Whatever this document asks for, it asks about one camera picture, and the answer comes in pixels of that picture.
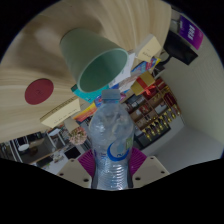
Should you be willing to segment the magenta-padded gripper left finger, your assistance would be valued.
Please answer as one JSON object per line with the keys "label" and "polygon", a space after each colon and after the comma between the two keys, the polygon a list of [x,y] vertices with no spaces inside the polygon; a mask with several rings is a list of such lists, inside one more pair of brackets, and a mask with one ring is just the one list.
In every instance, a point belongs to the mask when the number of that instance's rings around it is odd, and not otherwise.
{"label": "magenta-padded gripper left finger", "polygon": [[95,160],[91,150],[78,159],[71,158],[58,172],[58,176],[83,188],[90,188],[95,175]]}

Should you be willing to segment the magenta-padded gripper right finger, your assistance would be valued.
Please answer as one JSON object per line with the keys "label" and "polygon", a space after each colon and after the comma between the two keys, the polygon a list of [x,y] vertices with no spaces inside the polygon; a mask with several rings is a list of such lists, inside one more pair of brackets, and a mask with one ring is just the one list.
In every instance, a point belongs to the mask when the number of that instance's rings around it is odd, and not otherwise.
{"label": "magenta-padded gripper right finger", "polygon": [[141,188],[169,174],[155,156],[147,157],[136,148],[132,149],[129,172],[134,188]]}

